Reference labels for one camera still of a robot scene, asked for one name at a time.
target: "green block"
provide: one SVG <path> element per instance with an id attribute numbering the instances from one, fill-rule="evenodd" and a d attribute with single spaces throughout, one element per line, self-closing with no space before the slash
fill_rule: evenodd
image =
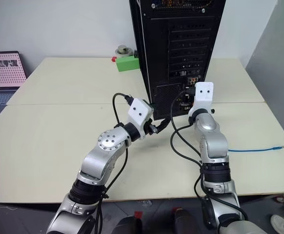
<path id="1" fill-rule="evenodd" d="M 134 58 L 134 56 L 116 58 L 116 64 L 117 64 L 118 71 L 120 72 L 140 68 L 138 58 Z"/>

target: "table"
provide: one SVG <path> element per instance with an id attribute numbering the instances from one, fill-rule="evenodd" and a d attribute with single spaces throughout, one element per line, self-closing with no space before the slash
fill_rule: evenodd
<path id="1" fill-rule="evenodd" d="M 124 122 L 128 105 L 117 107 Z M 231 149 L 284 145 L 284 131 L 265 103 L 215 103 L 213 108 Z M 176 117 L 175 123 L 183 126 L 187 117 Z M 61 202 L 99 134 L 114 124 L 110 104 L 7 106 L 0 114 L 0 202 Z M 109 200 L 194 196 L 199 170 L 172 151 L 171 133 L 169 125 L 131 145 L 127 167 L 111 187 Z M 198 147 L 192 128 L 183 135 Z M 178 137 L 175 146 L 198 158 Z M 230 153 L 230 167 L 239 195 L 284 193 L 284 149 Z"/>
<path id="2" fill-rule="evenodd" d="M 237 59 L 212 59 L 206 80 L 214 82 L 214 103 L 264 101 Z M 118 72 L 110 58 L 46 58 L 8 105 L 109 104 L 117 92 L 148 100 L 144 87 L 140 70 Z"/>

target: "black computer case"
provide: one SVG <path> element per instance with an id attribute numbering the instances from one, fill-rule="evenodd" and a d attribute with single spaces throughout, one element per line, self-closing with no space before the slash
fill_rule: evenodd
<path id="1" fill-rule="evenodd" d="M 130 0 L 143 75 L 154 119 L 169 117 L 176 96 L 204 81 L 225 0 Z M 188 113 L 192 99 L 177 100 L 173 115 Z"/>

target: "laptop screen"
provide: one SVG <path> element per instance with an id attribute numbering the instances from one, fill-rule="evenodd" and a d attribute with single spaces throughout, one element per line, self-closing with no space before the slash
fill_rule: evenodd
<path id="1" fill-rule="evenodd" d="M 0 88 L 20 87 L 26 81 L 17 51 L 0 52 Z"/>

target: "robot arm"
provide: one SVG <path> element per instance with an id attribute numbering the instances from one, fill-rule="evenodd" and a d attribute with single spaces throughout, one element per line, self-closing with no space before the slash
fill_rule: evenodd
<path id="1" fill-rule="evenodd" d="M 151 125 L 152 113 L 151 106 L 135 98 L 128 112 L 128 123 L 118 124 L 98 137 L 95 147 L 84 158 L 77 179 L 64 197 L 47 233 L 91 233 L 95 225 L 91 214 L 106 195 L 105 184 L 116 160 L 133 141 L 144 139 L 147 133 L 160 131 Z"/>
<path id="2" fill-rule="evenodd" d="M 235 183 L 230 177 L 228 143 L 210 114 L 212 96 L 213 83 L 197 83 L 194 105 L 189 111 L 189 122 L 194 123 L 201 153 L 201 186 L 206 193 L 202 199 L 205 225 L 220 234 L 266 234 L 245 221 L 247 216 L 241 213 Z"/>

